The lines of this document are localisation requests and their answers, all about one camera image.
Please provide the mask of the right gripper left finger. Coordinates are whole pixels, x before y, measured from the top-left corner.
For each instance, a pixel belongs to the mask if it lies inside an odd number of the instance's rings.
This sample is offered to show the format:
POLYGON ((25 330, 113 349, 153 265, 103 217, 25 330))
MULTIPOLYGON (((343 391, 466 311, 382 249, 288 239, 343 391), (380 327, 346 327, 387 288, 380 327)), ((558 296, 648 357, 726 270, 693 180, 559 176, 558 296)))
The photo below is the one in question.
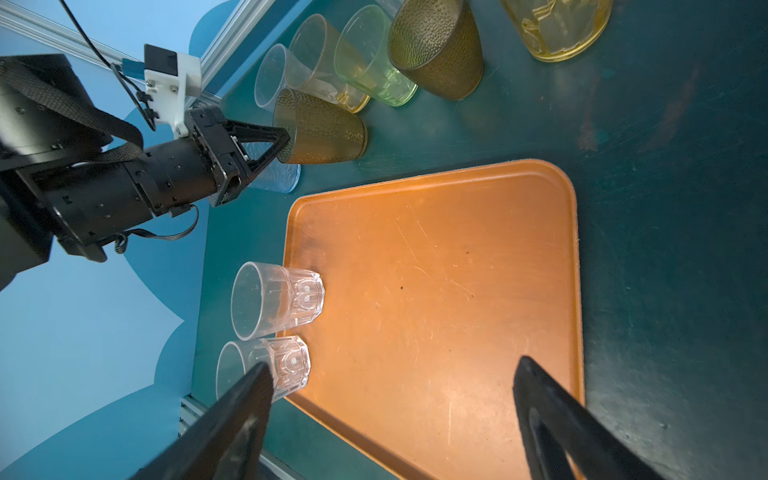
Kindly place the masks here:
POLYGON ((258 465, 273 397, 269 367, 249 370, 183 436, 133 475, 135 479, 249 479, 258 465), (247 438, 249 453, 234 453, 247 438))

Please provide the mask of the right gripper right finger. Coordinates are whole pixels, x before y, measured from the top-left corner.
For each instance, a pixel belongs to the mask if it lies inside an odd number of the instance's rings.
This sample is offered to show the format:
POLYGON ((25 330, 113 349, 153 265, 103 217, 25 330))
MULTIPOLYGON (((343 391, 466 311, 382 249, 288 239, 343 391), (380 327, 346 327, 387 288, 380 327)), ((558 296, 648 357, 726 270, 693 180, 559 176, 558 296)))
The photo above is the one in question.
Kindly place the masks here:
POLYGON ((513 396, 533 479, 659 479, 534 359, 520 358, 513 396))

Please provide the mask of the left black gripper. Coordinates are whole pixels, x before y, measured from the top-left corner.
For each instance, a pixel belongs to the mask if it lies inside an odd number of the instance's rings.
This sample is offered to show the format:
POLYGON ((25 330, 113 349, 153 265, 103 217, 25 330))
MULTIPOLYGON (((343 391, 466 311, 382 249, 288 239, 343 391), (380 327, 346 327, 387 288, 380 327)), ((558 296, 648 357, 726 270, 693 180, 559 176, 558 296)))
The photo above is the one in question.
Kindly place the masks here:
POLYGON ((183 213, 198 200, 215 206, 235 200, 288 146, 285 128, 229 120, 217 107, 186 112, 189 134, 140 150, 125 142, 122 215, 152 218, 183 213), (259 145, 258 156, 246 146, 259 145))

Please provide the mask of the orange plastic tray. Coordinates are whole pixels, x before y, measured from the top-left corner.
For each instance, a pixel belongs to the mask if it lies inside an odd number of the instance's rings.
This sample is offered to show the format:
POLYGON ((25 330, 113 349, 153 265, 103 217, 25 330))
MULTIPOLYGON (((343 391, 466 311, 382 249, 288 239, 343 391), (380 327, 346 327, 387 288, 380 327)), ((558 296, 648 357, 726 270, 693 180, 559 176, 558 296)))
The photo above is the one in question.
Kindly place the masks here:
POLYGON ((551 163, 301 197, 284 263, 325 287, 289 401, 398 477, 528 478, 524 355, 585 397, 576 195, 551 163))

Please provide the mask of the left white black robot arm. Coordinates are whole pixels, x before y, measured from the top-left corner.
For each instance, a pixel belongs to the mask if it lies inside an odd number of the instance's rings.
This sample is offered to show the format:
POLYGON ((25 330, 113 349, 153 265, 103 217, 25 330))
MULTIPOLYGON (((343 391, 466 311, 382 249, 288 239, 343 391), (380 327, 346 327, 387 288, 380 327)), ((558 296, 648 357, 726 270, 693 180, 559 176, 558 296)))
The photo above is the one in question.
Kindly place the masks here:
POLYGON ((1 282, 46 263, 54 244, 94 262, 163 215, 222 205, 289 143, 286 130, 187 110, 186 135, 146 147, 96 108, 62 54, 1 60, 1 282))

